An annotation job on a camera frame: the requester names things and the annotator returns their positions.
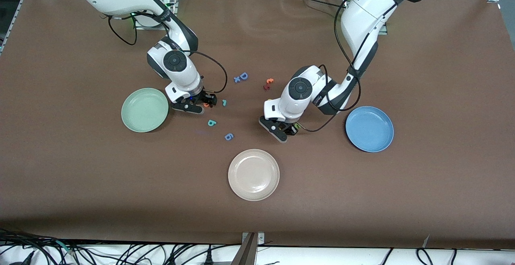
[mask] brown tablecloth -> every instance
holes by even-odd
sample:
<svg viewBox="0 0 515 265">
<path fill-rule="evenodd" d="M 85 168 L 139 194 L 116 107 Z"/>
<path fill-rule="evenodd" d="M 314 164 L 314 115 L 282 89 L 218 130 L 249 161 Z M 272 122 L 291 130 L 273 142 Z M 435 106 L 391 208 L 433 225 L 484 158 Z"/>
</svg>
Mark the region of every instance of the brown tablecloth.
<svg viewBox="0 0 515 265">
<path fill-rule="evenodd" d="M 133 91 L 167 85 L 146 62 L 164 33 L 138 31 L 129 46 L 85 0 L 25 0 L 0 57 L 0 223 L 60 238 L 229 243 L 264 231 L 276 244 L 419 247 L 430 234 L 429 247 L 515 248 L 515 53 L 497 5 L 407 2 L 390 18 L 359 102 L 392 119 L 385 151 L 350 144 L 346 113 L 280 144 L 258 124 L 263 101 L 305 65 L 344 76 L 335 10 L 181 0 L 199 51 L 229 73 L 219 95 L 227 106 L 171 111 L 139 134 L 120 109 Z M 129 22 L 116 28 L 133 36 Z M 221 70 L 191 58 L 206 87 L 219 89 Z M 246 82 L 231 81 L 243 72 Z M 326 119 L 310 106 L 301 122 Z M 263 201 L 240 199 L 227 180 L 249 148 L 280 166 Z"/>
</svg>

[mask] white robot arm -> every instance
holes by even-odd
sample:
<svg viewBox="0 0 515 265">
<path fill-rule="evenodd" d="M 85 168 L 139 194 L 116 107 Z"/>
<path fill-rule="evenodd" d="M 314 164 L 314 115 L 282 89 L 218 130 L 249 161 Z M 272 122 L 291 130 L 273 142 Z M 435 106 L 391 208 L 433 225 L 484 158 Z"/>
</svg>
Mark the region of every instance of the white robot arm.
<svg viewBox="0 0 515 265">
<path fill-rule="evenodd" d="M 204 91 L 204 84 L 189 54 L 197 51 L 198 38 L 160 0 L 87 0 L 96 10 L 109 16 L 151 12 L 156 23 L 167 27 L 167 35 L 147 52 L 147 62 L 162 78 L 171 80 L 165 91 L 175 110 L 201 114 L 205 102 L 216 105 L 216 96 Z"/>
<path fill-rule="evenodd" d="M 340 26 L 354 60 L 347 69 L 344 81 L 337 84 L 317 66 L 300 68 L 284 88 L 281 98 L 265 102 L 260 124 L 278 141 L 286 142 L 287 135 L 297 133 L 294 124 L 310 102 L 326 115 L 336 115 L 342 111 L 352 90 L 377 52 L 379 30 L 402 1 L 348 1 L 348 6 L 342 13 Z"/>
</svg>

